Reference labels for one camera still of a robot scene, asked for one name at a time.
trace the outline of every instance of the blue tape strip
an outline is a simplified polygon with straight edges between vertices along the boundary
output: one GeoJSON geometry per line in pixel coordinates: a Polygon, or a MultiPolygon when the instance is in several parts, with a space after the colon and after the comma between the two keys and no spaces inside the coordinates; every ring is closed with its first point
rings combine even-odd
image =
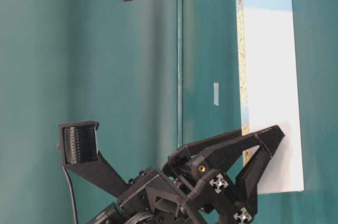
{"type": "Polygon", "coordinates": [[[241,123],[243,125],[249,125],[249,106],[241,105],[241,123]]]}
{"type": "Polygon", "coordinates": [[[244,8],[292,12],[292,0],[243,0],[244,8]]]}

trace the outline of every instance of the brass screw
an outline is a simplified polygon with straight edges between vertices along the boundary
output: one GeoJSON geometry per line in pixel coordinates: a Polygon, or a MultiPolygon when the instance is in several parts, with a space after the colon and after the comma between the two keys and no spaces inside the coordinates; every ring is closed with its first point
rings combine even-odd
{"type": "Polygon", "coordinates": [[[200,171],[201,173],[203,173],[205,170],[206,170],[205,166],[201,165],[201,166],[199,167],[199,171],[200,171]]]}

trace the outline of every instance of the black cable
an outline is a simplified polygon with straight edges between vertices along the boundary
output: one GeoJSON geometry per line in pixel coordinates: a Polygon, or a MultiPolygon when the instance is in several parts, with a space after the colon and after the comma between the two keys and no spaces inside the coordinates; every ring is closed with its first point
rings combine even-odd
{"type": "Polygon", "coordinates": [[[78,219],[78,212],[76,209],[76,203],[75,203],[75,195],[74,195],[74,189],[73,189],[73,184],[72,181],[69,177],[69,174],[67,172],[67,170],[65,169],[64,166],[62,166],[62,171],[63,174],[67,180],[68,183],[68,187],[69,187],[69,192],[70,192],[70,199],[72,201],[72,208],[73,208],[73,219],[74,219],[74,224],[78,224],[79,223],[79,219],[78,219]]]}

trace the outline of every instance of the teal wall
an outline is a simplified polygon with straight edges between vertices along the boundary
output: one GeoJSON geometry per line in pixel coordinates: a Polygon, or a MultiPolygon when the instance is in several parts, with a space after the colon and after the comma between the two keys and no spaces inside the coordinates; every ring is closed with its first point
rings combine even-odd
{"type": "MultiPolygon", "coordinates": [[[[128,181],[176,147],[176,0],[71,1],[69,122],[99,121],[99,149],[128,181]]],[[[72,177],[86,223],[113,198],[72,177]]]]}
{"type": "Polygon", "coordinates": [[[0,4],[0,223],[70,223],[56,149],[70,117],[70,1],[0,4]]]}
{"type": "MultiPolygon", "coordinates": [[[[185,142],[240,127],[234,1],[184,0],[185,142]],[[212,107],[219,78],[221,103],[212,107]]],[[[259,196],[259,224],[336,221],[338,0],[293,0],[293,12],[305,192],[259,196]]]]}
{"type": "MultiPolygon", "coordinates": [[[[241,127],[236,33],[235,0],[183,0],[184,143],[241,127]]],[[[228,173],[232,179],[241,165],[239,160],[228,173]]],[[[215,211],[205,217],[218,220],[215,211]]]]}
{"type": "MultiPolygon", "coordinates": [[[[176,147],[176,0],[0,0],[0,223],[72,223],[58,123],[128,180],[176,147]]],[[[113,198],[72,175],[80,223],[113,198]]]]}

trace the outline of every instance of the white board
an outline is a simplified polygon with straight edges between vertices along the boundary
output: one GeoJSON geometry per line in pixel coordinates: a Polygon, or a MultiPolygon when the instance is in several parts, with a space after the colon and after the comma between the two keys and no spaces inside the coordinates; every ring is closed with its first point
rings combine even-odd
{"type": "Polygon", "coordinates": [[[258,193],[303,191],[292,0],[237,0],[237,21],[242,128],[286,135],[258,193]]]}

